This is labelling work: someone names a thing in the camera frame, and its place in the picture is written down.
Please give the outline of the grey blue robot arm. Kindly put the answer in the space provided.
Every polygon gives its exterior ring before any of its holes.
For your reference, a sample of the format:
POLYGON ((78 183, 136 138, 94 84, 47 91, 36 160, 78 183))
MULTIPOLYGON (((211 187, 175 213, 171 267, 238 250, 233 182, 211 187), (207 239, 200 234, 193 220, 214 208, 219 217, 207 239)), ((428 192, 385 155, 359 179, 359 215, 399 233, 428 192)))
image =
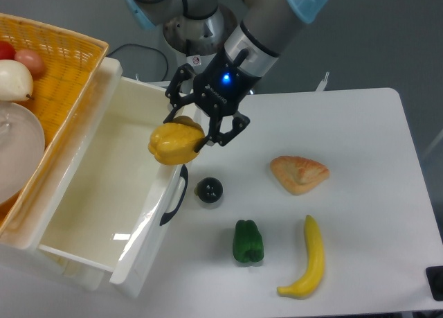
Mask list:
POLYGON ((142 28, 162 27, 178 56, 167 121, 189 104, 209 118, 196 151, 226 145, 246 128, 239 104, 329 0, 242 1, 248 10, 237 21, 219 0, 125 0, 142 28))

